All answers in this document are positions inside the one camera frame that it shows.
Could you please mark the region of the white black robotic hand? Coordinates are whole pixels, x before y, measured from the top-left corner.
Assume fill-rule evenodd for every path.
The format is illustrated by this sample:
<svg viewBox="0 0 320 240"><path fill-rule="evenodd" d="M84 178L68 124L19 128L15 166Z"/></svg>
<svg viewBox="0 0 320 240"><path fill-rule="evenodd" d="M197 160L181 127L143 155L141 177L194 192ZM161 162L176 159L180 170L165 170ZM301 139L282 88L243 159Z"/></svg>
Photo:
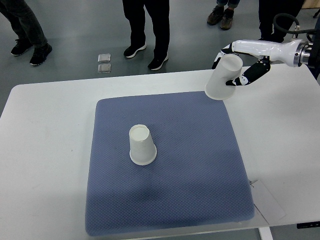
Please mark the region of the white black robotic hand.
<svg viewBox="0 0 320 240"><path fill-rule="evenodd" d="M212 69L214 70L221 58L227 54L254 56L258 59L255 64L249 67L241 76L226 82L227 86L246 86L267 74L273 62L280 61L289 67L309 65L312 46L312 43L301 39L288 43L264 40L236 40L220 50L213 62Z"/></svg>

